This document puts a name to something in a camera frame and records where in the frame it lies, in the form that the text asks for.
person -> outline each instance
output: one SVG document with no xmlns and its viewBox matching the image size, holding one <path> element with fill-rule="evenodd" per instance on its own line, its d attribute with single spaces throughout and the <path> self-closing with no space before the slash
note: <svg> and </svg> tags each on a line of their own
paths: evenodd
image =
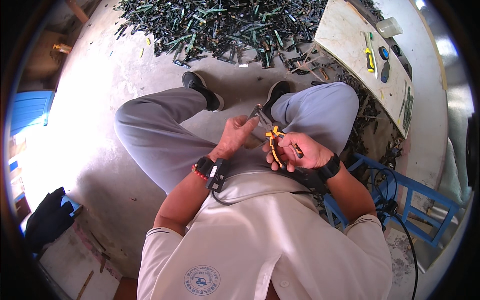
<svg viewBox="0 0 480 300">
<path fill-rule="evenodd" d="M 368 190 L 343 163 L 326 181 L 349 220 L 342 233 L 319 216 L 311 195 L 292 193 L 308 189 L 288 176 L 340 154 L 359 107 L 355 91 L 341 82 L 298 93 L 285 81 L 272 86 L 263 112 L 288 125 L 278 142 L 285 175 L 269 145 L 242 147 L 258 117 L 228 119 L 218 144 L 181 127 L 224 105 L 198 74 L 186 72 L 182 81 L 126 102 L 115 117 L 129 154 L 167 193 L 146 234 L 137 299 L 386 299 L 392 263 Z M 215 201 L 192 172 L 203 156 L 229 160 L 216 197 L 230 205 Z"/>
</svg>

blue chair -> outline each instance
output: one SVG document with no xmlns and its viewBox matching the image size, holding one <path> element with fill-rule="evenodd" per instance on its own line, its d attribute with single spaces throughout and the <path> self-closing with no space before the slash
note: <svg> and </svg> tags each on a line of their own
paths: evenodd
<svg viewBox="0 0 480 300">
<path fill-rule="evenodd" d="M 426 243 L 432 245 L 433 247 L 436 247 L 440 237 L 443 235 L 448 225 L 450 224 L 453 216 L 458 211 L 459 209 L 458 204 L 455 203 L 453 200 L 450 200 L 447 197 L 443 196 L 439 192 L 411 178 L 408 178 L 398 172 L 395 172 L 385 167 L 384 165 L 380 164 L 379 162 L 374 161 L 373 159 L 370 159 L 358 153 L 355 153 L 354 156 L 358 158 L 358 161 L 348 168 L 349 172 L 352 172 L 362 164 L 367 164 L 369 168 L 371 168 L 370 179 L 372 184 L 374 184 L 374 180 L 375 180 L 374 171 L 373 171 L 374 169 L 378 169 L 379 172 L 382 172 L 386 176 L 386 179 L 380 184 L 380 186 L 378 187 L 378 190 L 372 189 L 373 191 L 371 195 L 375 203 L 381 202 L 383 198 L 394 199 L 396 201 L 398 185 L 402 185 L 407 188 L 407 198 L 405 201 L 405 208 L 404 208 L 403 214 L 402 215 L 397 214 L 397 215 L 401 217 L 402 222 L 405 224 L 405 227 L 407 227 L 410 233 L 414 234 L 415 236 L 417 236 L 417 238 L 425 241 Z M 443 220 L 443 222 L 439 222 L 433 219 L 423 211 L 411 205 L 412 195 L 414 191 L 420 194 L 423 194 L 429 197 L 430 199 L 445 206 L 445 209 L 448 210 L 448 213 L 445 219 Z M 348 225 L 348 220 L 340 211 L 340 208 L 338 207 L 334 198 L 328 194 L 325 195 L 324 205 L 325 205 L 325 210 L 327 212 L 330 225 L 335 227 L 341 223 L 342 228 L 345 229 L 345 227 Z M 336 220 L 333 219 L 332 213 L 335 214 Z M 421 230 L 418 226 L 408 221 L 407 220 L 408 213 L 414 214 L 419 218 L 430 223 L 433 227 L 437 228 L 436 233 L 433 236 L 431 236 L 425 231 Z M 391 218 L 391 219 L 394 222 L 400 224 L 400 222 L 396 218 Z M 389 218 L 386 218 L 384 221 L 384 225 L 386 225 L 386 223 L 388 223 L 389 220 L 390 220 Z"/>
</svg>

gray pants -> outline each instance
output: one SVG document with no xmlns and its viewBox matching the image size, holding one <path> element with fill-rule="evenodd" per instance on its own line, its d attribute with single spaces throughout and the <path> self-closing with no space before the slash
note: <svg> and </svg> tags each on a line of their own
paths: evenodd
<svg viewBox="0 0 480 300">
<path fill-rule="evenodd" d="M 216 146 L 180 126 L 205 107 L 202 94 L 181 87 L 130 100 L 115 115 L 115 131 L 122 144 L 166 193 Z M 285 94 L 271 112 L 275 120 L 288 124 L 284 132 L 304 132 L 339 155 L 347 143 L 358 107 L 355 91 L 336 82 Z M 265 153 L 260 147 L 242 147 L 230 160 L 228 176 L 259 170 L 271 170 Z"/>
</svg>

wooden board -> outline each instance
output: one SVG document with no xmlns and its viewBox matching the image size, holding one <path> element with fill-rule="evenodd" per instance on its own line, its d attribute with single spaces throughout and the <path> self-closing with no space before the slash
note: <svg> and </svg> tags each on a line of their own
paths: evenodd
<svg viewBox="0 0 480 300">
<path fill-rule="evenodd" d="M 372 48 L 375 54 L 378 78 L 374 73 L 367 71 L 365 55 L 365 37 L 363 32 L 372 32 Z M 414 95 L 412 81 L 408 77 L 401 62 L 390 51 L 390 77 L 384 84 L 380 81 L 380 73 L 384 60 L 378 53 L 378 48 L 384 46 L 389 49 L 387 42 L 368 22 L 359 16 L 359 13 L 344 0 L 329 0 L 320 20 L 315 42 L 334 56 L 351 74 L 355 75 L 375 96 L 387 115 L 396 125 L 404 138 L 408 135 L 409 126 L 403 125 L 408 101 L 400 113 L 405 95 L 405 81 L 410 94 Z"/>
</svg>

man's right hand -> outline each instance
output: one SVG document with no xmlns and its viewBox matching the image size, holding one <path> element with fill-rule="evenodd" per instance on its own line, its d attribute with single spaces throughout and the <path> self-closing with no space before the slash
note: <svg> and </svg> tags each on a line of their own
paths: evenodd
<svg viewBox="0 0 480 300">
<path fill-rule="evenodd" d="M 317 143 L 308 135 L 300 132 L 289 132 L 283 139 L 277 137 L 276 141 L 280 158 L 284 161 L 288 160 L 287 170 L 289 172 L 293 172 L 295 167 L 308 169 L 323 167 L 334 155 L 328 148 Z M 303 158 L 298 158 L 293 149 L 293 144 L 297 144 L 302 150 L 304 155 Z M 272 170 L 277 171 L 278 164 L 273 158 L 270 145 L 266 143 L 262 149 L 264 152 L 268 152 L 266 160 L 272 165 Z"/>
</svg>

